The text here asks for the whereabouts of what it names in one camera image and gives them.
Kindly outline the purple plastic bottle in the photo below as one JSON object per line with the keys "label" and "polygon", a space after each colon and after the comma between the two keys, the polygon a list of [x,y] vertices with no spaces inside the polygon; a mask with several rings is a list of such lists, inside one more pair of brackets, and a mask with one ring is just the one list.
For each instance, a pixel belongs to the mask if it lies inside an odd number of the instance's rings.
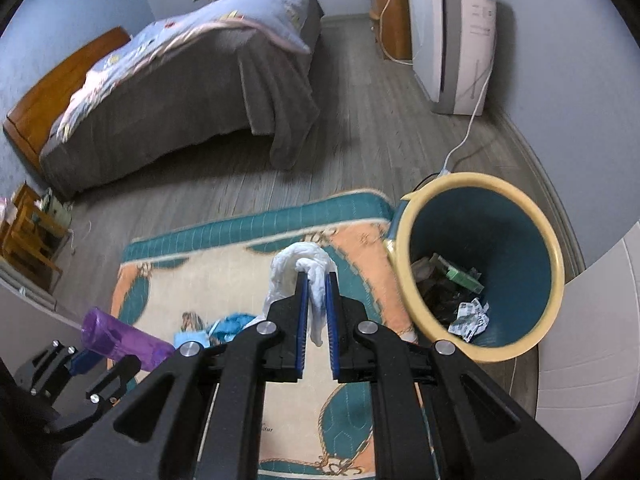
{"label": "purple plastic bottle", "polygon": [[136,356],[140,370],[152,372],[174,352],[167,341],[149,335],[114,318],[98,308],[91,309],[82,320],[81,340],[86,349],[118,362]]}

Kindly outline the green box trash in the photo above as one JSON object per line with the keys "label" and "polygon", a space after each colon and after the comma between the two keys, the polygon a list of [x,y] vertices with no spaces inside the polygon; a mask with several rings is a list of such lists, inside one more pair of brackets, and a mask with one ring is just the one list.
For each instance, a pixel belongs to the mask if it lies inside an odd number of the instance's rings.
{"label": "green box trash", "polygon": [[442,258],[439,254],[434,254],[430,258],[430,263],[445,275],[445,278],[456,285],[459,285],[473,294],[480,295],[484,290],[484,285],[471,272],[463,271],[455,264]]}

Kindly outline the wooden nightstand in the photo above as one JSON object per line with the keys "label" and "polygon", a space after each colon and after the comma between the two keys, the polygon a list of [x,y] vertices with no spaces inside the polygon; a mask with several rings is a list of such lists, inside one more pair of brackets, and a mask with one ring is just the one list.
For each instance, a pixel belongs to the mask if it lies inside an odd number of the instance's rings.
{"label": "wooden nightstand", "polygon": [[412,60],[409,0],[370,0],[375,42],[386,60]]}

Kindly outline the bed with grey cover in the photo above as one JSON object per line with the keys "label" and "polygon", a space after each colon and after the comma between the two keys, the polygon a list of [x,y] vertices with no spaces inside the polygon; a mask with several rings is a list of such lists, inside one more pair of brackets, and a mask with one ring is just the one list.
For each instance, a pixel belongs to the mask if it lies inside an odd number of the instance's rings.
{"label": "bed with grey cover", "polygon": [[217,0],[133,37],[114,28],[41,79],[3,131],[64,198],[240,130],[269,136],[271,165],[290,169],[319,115],[322,15],[318,0]]}

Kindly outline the white air purifier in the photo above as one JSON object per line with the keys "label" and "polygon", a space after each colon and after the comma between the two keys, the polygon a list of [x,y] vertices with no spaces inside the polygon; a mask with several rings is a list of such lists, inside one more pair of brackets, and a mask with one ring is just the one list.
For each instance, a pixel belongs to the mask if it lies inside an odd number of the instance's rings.
{"label": "white air purifier", "polygon": [[495,54],[497,0],[409,0],[412,68],[441,115],[480,116]]}

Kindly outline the wooden chair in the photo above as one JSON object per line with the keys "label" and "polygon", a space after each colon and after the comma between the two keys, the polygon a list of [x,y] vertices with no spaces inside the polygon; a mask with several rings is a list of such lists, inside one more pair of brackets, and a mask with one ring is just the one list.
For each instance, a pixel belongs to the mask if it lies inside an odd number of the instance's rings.
{"label": "wooden chair", "polygon": [[1,258],[46,292],[63,274],[54,261],[70,230],[43,211],[42,197],[23,182],[1,200]]}

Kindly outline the blue crumpled wrapper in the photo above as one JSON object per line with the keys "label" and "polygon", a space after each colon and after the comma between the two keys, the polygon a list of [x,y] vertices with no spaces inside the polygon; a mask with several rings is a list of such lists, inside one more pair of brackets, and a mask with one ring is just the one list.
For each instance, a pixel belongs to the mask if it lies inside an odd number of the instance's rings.
{"label": "blue crumpled wrapper", "polygon": [[196,312],[183,312],[180,330],[174,335],[174,347],[178,349],[187,342],[197,342],[204,348],[228,344],[256,321],[259,321],[258,316],[232,313],[206,324]]}

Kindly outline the yellow teal trash bin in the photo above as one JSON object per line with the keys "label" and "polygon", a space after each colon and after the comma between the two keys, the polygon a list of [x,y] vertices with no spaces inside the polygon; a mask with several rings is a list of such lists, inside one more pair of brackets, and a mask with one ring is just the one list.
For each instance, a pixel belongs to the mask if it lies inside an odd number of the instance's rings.
{"label": "yellow teal trash bin", "polygon": [[[450,340],[477,363],[509,361],[533,349],[560,312],[559,241],[540,208],[505,180],[478,172],[431,180],[401,197],[385,244],[412,322],[427,339]],[[432,255],[480,272],[489,323],[471,341],[450,334],[419,292],[411,266]]]}

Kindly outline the teal orange patterned rug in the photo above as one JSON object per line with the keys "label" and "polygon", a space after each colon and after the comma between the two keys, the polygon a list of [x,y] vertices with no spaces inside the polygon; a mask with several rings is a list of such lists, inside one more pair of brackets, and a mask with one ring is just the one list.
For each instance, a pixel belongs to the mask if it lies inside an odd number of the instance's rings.
{"label": "teal orange patterned rug", "polygon": [[[358,190],[135,240],[122,256],[111,314],[166,341],[186,312],[207,325],[238,312],[258,315],[272,258],[306,240],[336,263],[342,295],[415,341],[384,247],[394,212],[382,193]],[[266,388],[260,478],[373,478],[369,386],[334,382],[326,346],[307,344],[305,356],[302,380]]]}

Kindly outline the white plastic bag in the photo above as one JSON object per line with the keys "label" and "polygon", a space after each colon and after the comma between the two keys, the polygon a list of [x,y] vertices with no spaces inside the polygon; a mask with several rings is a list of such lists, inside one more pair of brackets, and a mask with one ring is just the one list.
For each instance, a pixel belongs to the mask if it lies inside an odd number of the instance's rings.
{"label": "white plastic bag", "polygon": [[271,260],[262,313],[244,328],[271,321],[284,330],[292,330],[300,344],[309,338],[316,347],[322,347],[326,282],[331,274],[337,274],[337,265],[317,243],[286,246]]}

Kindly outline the crumpled white paper trash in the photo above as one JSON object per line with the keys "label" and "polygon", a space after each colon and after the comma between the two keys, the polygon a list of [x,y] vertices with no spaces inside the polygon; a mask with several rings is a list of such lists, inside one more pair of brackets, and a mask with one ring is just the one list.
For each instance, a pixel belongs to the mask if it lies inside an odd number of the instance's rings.
{"label": "crumpled white paper trash", "polygon": [[470,342],[476,336],[484,333],[489,324],[489,304],[474,298],[469,302],[459,304],[457,317],[448,326],[448,333]]}

